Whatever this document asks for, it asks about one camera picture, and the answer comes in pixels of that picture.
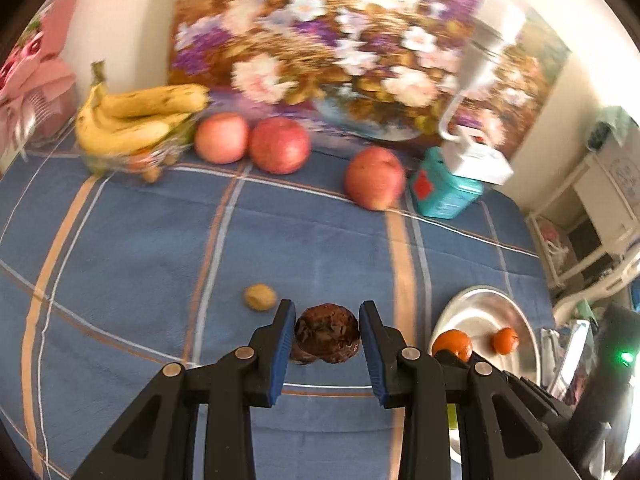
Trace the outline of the green fruit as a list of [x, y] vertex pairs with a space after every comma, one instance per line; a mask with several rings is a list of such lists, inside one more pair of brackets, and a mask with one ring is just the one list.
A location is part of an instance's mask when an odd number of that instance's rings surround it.
[[457, 407], [454, 403], [447, 404], [448, 429], [450, 432], [457, 431], [459, 428]]

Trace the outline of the large dark dried date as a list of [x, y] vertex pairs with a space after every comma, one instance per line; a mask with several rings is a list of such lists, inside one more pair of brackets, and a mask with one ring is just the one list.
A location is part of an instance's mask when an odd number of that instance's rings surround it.
[[296, 320], [290, 360], [299, 365], [342, 364], [356, 356], [359, 348], [356, 316], [339, 304], [318, 304]]

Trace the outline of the small orange tangerine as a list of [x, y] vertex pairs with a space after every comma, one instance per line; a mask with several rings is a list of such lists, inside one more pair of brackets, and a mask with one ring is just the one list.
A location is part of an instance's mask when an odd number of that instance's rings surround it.
[[494, 333], [491, 338], [491, 345], [494, 351], [500, 356], [507, 356], [514, 352], [520, 344], [520, 337], [514, 328], [505, 327]]

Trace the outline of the smartphone on stand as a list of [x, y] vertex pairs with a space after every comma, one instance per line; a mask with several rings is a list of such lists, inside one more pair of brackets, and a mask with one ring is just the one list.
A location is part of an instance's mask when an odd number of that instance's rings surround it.
[[571, 320], [558, 331], [560, 355], [553, 367], [548, 393], [567, 405], [575, 405], [582, 396], [584, 383], [596, 365], [598, 323]]

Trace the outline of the round metal bowl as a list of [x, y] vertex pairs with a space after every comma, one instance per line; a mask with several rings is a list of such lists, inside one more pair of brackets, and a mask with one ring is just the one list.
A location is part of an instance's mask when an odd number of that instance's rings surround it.
[[[518, 348], [505, 356], [492, 348], [492, 336], [503, 328], [518, 334]], [[430, 344], [447, 330], [460, 330], [472, 342], [473, 350], [499, 370], [507, 370], [540, 385], [540, 353], [534, 331], [523, 311], [495, 287], [470, 287], [454, 296], [438, 318]]]

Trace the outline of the blue plaid tablecloth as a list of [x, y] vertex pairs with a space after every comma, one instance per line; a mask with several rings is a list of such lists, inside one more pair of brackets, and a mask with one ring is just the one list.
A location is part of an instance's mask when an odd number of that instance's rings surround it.
[[186, 156], [152, 184], [94, 176], [71, 140], [1, 180], [1, 419], [41, 479], [70, 477], [168, 362], [197, 366], [245, 344], [270, 286], [303, 311], [364, 300], [425, 346], [458, 292], [506, 292], [552, 322], [541, 263], [510, 198], [450, 221], [408, 198], [372, 212], [342, 188], [346, 160], [316, 153], [287, 177]]

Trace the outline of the teal house-shaped box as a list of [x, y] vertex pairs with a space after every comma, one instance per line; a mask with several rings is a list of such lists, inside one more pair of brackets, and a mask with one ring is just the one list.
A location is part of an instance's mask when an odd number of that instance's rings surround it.
[[409, 181], [416, 211], [423, 217], [456, 218], [485, 191], [480, 181], [457, 177], [445, 165], [438, 146], [429, 148]]

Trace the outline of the white chair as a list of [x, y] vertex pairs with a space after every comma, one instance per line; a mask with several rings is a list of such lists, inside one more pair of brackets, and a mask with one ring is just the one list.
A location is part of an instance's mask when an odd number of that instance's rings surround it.
[[[573, 314], [578, 302], [612, 297], [639, 277], [639, 123], [619, 106], [600, 114], [586, 140], [586, 156], [527, 216], [541, 252], [553, 314]], [[577, 226], [560, 228], [546, 212], [574, 195]]]

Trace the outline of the large red apple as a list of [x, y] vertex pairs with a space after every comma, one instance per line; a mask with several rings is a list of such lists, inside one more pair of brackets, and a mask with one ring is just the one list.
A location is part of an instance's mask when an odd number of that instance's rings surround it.
[[405, 185], [405, 168], [399, 158], [380, 146], [371, 146], [354, 156], [344, 175], [345, 194], [359, 207], [372, 211], [390, 208]]

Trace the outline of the medium red apple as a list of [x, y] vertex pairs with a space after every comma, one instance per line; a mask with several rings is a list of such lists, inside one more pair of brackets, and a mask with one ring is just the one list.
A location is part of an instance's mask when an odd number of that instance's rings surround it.
[[309, 133], [291, 118], [263, 119], [250, 134], [250, 159], [268, 174], [292, 174], [305, 165], [310, 153]]

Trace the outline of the clear fruit tray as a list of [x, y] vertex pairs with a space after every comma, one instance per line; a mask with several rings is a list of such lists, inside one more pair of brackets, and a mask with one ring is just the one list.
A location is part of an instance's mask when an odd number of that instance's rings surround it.
[[154, 183], [162, 176], [165, 167], [175, 165], [192, 148], [193, 138], [192, 128], [182, 131], [176, 129], [152, 148], [144, 148], [130, 155], [93, 155], [82, 148], [77, 148], [77, 151], [89, 171], [97, 176], [114, 172], [138, 176], [146, 183]]

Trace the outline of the small pink apple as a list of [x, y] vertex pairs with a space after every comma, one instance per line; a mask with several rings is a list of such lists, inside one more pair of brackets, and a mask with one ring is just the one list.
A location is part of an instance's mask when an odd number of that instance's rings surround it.
[[194, 136], [194, 150], [199, 158], [225, 165], [244, 157], [250, 128], [239, 114], [219, 113], [204, 119]]

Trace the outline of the yellow banana bunch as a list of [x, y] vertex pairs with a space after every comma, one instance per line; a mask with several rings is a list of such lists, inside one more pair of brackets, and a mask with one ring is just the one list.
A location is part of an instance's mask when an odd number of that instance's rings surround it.
[[76, 115], [77, 144], [96, 156], [127, 156], [152, 148], [208, 107], [201, 84], [171, 84], [128, 93], [107, 88], [102, 61], [91, 64], [92, 85]]

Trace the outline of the floral painting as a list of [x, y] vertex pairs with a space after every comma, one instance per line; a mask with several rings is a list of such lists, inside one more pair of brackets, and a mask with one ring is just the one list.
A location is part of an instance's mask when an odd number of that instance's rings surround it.
[[418, 152], [439, 144], [483, 1], [177, 0], [168, 79]]

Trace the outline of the pink flower bouquet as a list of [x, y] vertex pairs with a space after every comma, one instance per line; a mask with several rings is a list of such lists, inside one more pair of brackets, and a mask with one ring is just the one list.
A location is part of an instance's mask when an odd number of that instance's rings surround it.
[[1, 155], [19, 148], [21, 138], [11, 130], [26, 96], [43, 92], [46, 103], [70, 90], [76, 75], [61, 58], [78, 0], [49, 0], [35, 16], [38, 28], [18, 42], [1, 69]]

